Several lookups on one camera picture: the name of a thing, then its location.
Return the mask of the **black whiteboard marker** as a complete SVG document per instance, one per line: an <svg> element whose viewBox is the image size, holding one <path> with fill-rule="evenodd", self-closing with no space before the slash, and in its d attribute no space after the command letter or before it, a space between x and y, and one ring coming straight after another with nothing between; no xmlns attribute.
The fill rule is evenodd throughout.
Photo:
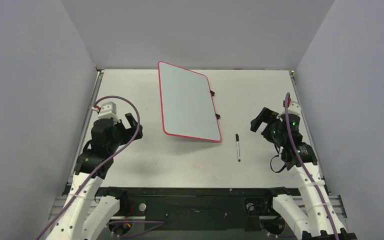
<svg viewBox="0 0 384 240"><path fill-rule="evenodd" d="M235 134L235 141L236 141L237 161L241 162L240 136L238 133Z"/></svg>

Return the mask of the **red framed whiteboard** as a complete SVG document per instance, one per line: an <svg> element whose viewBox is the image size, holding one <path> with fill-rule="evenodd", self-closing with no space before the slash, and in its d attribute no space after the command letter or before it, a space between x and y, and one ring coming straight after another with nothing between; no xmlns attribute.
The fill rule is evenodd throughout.
<svg viewBox="0 0 384 240"><path fill-rule="evenodd" d="M220 143L220 117L208 77L165 61L159 61L157 69L163 132Z"/></svg>

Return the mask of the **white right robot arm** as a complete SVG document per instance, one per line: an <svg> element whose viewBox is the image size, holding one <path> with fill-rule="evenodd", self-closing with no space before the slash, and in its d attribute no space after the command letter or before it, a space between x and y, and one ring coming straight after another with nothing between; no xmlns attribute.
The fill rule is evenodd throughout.
<svg viewBox="0 0 384 240"><path fill-rule="evenodd" d="M277 113L264 107L250 122L252 132L266 124L261 135L277 149L297 184L304 209L284 187L271 188L271 194L262 199L262 207L269 214L277 213L298 240L355 240L356 234L346 229L329 199L315 152L299 132L300 121L300 114L292 109Z"/></svg>

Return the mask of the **aluminium frame rail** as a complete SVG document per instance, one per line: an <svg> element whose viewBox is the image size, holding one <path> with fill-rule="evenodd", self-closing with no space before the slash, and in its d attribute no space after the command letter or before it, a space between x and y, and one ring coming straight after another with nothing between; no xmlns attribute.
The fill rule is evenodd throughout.
<svg viewBox="0 0 384 240"><path fill-rule="evenodd" d="M87 215L89 215L92 212L92 210L94 210L96 208L96 206L98 205L98 202L100 201L100 198L101 197L97 197L96 200L92 199L92 202L91 202L90 207L88 209ZM304 201L302 200L302 197L301 196L293 196L292 198L293 198L294 202L297 205L299 205L300 208L302 208L302 210L305 212L306 210L304 207ZM51 218L55 217L62 210L66 200L67 200L66 196L60 196L60 197L57 197L55 199L53 206L51 208L50 214L49 214L49 218L48 218L49 220L51 220ZM348 218L344 204L343 204L343 201L342 201L342 198L340 195L330 195L329 201L334 208L334 212L338 215L338 217L340 219L347 219Z"/></svg>

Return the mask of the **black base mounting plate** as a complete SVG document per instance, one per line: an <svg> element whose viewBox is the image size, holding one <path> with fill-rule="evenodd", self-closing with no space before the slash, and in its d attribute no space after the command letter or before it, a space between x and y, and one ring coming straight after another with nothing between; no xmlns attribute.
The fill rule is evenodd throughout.
<svg viewBox="0 0 384 240"><path fill-rule="evenodd" d="M259 231L261 220L279 216L272 207L273 196L288 193L301 199L297 188L156 188L100 187L92 203L106 195L121 194L117 217L143 217L165 224L166 231Z"/></svg>

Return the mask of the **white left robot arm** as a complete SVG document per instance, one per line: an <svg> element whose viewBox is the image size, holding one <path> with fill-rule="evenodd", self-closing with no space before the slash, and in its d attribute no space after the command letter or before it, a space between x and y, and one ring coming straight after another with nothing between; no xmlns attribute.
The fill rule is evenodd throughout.
<svg viewBox="0 0 384 240"><path fill-rule="evenodd" d="M90 211L114 157L134 140L143 137L143 127L131 113L125 114L126 128L113 112L99 113L93 123L91 139L78 156L72 183L62 210L51 220L48 240L94 240L110 218L123 215L129 209L124 190L104 194L103 201Z"/></svg>

